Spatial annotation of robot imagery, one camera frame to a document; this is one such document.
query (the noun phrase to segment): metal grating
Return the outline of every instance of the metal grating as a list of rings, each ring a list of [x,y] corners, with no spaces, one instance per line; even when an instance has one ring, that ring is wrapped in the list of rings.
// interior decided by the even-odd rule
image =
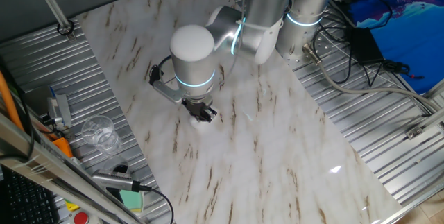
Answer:
[[[324,26],[331,22],[322,21]],[[331,34],[340,37],[335,30]],[[348,72],[349,48],[336,45],[323,33],[316,42],[327,72],[336,80]],[[424,117],[423,111],[407,96],[380,92],[344,94],[331,87],[321,71],[308,58],[290,64],[305,89],[343,133],[381,183],[401,204],[421,194],[428,183],[444,170],[444,136],[437,127],[408,139],[405,132]],[[378,65],[368,68],[373,79]],[[367,77],[353,60],[349,89],[367,89]],[[380,74],[373,87],[401,87],[392,74]]]
[[[119,154],[128,161],[128,168],[135,180],[158,188],[157,182],[137,145],[117,100],[91,51],[76,19],[77,40],[68,42],[60,36],[56,26],[0,44],[0,55],[11,70],[17,83],[25,92],[40,86],[52,86],[56,94],[66,94],[71,111],[69,139],[73,154],[85,165],[88,173],[102,169],[109,157],[81,138],[80,130],[87,117],[103,114],[114,121],[122,138],[123,149]],[[61,222],[69,222],[69,212],[64,200],[54,196]],[[155,193],[145,193],[141,219],[151,223],[167,223],[170,219],[167,202]]]

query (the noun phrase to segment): marble surface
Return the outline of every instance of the marble surface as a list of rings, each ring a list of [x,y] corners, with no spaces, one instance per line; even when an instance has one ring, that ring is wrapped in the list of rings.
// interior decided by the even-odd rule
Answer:
[[[174,30],[221,5],[234,1],[119,0],[78,16],[177,222],[376,224],[401,209],[276,52],[237,60],[204,128],[148,84]],[[222,79],[233,57],[214,58]]]

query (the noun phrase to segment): glass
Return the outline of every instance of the glass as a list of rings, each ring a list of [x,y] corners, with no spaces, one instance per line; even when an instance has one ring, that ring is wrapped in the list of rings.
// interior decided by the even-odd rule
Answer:
[[[82,127],[82,138],[104,155],[115,154],[121,149],[120,137],[114,131],[114,124],[105,116],[87,119]]]

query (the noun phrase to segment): emergency stop button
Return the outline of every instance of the emergency stop button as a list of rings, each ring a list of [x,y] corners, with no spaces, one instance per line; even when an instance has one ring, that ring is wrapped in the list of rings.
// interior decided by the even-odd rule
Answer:
[[[88,224],[88,222],[89,216],[84,212],[77,213],[74,216],[74,224]]]

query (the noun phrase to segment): keyboard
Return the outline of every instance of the keyboard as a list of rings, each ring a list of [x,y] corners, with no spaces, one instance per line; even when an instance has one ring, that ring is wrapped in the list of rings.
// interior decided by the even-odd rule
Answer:
[[[58,223],[52,193],[20,174],[2,166],[1,188],[4,212],[14,224]]]

